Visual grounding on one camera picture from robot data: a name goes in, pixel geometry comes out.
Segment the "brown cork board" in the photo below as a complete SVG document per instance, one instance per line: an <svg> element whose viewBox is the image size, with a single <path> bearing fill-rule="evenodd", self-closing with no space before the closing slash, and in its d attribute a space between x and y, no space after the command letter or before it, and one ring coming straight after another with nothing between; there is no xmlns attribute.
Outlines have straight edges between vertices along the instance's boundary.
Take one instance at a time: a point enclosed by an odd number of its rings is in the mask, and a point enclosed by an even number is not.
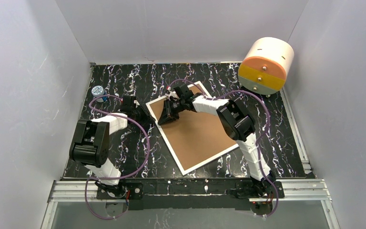
<svg viewBox="0 0 366 229"><path fill-rule="evenodd" d="M193 93L200 92L189 86ZM152 116L159 120L165 97L148 102ZM237 147L230 139L217 116L207 113L183 111L179 120L158 126L183 175L219 158Z"/></svg>

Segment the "white board frame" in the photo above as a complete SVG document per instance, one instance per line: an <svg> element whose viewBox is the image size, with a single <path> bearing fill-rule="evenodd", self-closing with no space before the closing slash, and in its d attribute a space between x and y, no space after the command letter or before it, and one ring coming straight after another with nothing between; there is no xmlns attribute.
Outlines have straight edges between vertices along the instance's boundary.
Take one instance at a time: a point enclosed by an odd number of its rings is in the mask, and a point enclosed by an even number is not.
<svg viewBox="0 0 366 229"><path fill-rule="evenodd" d="M200 86L203 89L203 91L205 92L205 94L208 95L209 97L211 97L210 93L208 93L207 89L204 87L204 85L200 81L197 81L194 84ZM238 147L238 144L234 144L233 146L231 146L231 147L229 147L229 148L227 148L227 149L219 152L218 154L216 154L216 155L214 155L214 156L206 159L205 161L202 161L201 163L199 163L199 164L197 164L197 165L195 165L195 166L193 166L193 167L191 167L189 169L186 169L186 170L183 169L183 166L180 163L179 158L177 157L176 153L172 149L172 146L170 145L169 140L166 137L165 132L163 131L162 127L160 125L158 125L158 119L156 118L155 113L153 112L153 110L152 110L152 108L150 106L152 103L155 103L155 102L157 102L159 100L162 100L164 98L166 98L166 96L161 96L161 97L159 97L159 98L157 98L155 100L149 101L149 102L146 103L146 106L147 106L149 112L151 113L152 117L154 117L156 127L159 129L159 132L161 133L162 138L164 139L164 141L166 143L166 146L168 146L169 151L171 152L171 154L172 154L172 156L173 156L173 158L174 158L177 166L179 167L180 172L183 175L186 175L186 174L188 174L188 173L190 173L190 172L192 172L192 171L194 171L194 170L196 170L196 169L198 169L198 168L200 168L200 167L202 167L202 166L204 166L204 165L206 165L206 164L208 164L208 163L210 163L210 162L218 159L219 157L223 156L224 154L227 154L227 153L231 152L232 150L234 150L234 149L236 149Z"/></svg>

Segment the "small blue object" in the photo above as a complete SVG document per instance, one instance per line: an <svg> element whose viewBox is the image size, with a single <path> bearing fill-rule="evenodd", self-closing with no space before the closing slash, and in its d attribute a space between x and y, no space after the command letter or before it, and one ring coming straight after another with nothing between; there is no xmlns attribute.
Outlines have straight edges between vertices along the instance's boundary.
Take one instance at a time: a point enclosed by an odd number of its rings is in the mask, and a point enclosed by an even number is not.
<svg viewBox="0 0 366 229"><path fill-rule="evenodd" d="M98 85L98 86L94 86L92 88L92 94L93 94L93 97L96 98L96 97L99 97L99 96L107 94L107 93L102 86ZM107 97L102 97L102 98L97 99L96 101L99 103L103 103L106 100L107 100Z"/></svg>

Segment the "white wall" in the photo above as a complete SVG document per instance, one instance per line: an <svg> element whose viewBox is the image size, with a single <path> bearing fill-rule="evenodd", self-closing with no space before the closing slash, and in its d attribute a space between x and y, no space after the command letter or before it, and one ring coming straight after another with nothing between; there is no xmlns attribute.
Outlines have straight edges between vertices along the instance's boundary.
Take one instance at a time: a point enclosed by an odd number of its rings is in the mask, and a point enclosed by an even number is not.
<svg viewBox="0 0 366 229"><path fill-rule="evenodd" d="M310 0L285 85L312 167L339 224L366 228L366 1Z"/></svg>
<svg viewBox="0 0 366 229"><path fill-rule="evenodd" d="M287 41L307 0L56 0L90 62L242 61Z"/></svg>
<svg viewBox="0 0 366 229"><path fill-rule="evenodd" d="M40 228L88 78L54 0L0 0L0 229Z"/></svg>

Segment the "black marble tabletop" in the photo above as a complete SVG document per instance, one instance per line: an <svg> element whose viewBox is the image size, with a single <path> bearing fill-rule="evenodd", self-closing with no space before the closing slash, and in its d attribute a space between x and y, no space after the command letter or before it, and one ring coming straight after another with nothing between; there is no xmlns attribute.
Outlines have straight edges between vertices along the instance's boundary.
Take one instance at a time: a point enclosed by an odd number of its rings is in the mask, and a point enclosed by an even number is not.
<svg viewBox="0 0 366 229"><path fill-rule="evenodd" d="M91 89L96 85L105 88L107 94L117 96L135 95L140 104L145 104L163 95L165 87L175 79L192 82L201 81L212 96L239 89L237 78L238 63L198 64L135 64L96 65L85 98L81 118L99 118L100 113L89 109L93 99ZM266 123L266 115L260 104L253 98L243 97L251 114L256 119L256 135ZM261 96L271 115L268 136L261 142L262 153L277 177L305 177L301 159L291 131L280 93L267 98ZM115 112L119 102L110 99L96 103L95 107ZM143 170L136 177L249 177L243 154L237 148L219 159L183 176L167 148L159 130L154 124L147 126L151 154ZM133 125L116 132L110 137L109 159L126 175L135 171L145 158L144 135ZM91 172L80 163L69 160L63 178L86 178Z"/></svg>

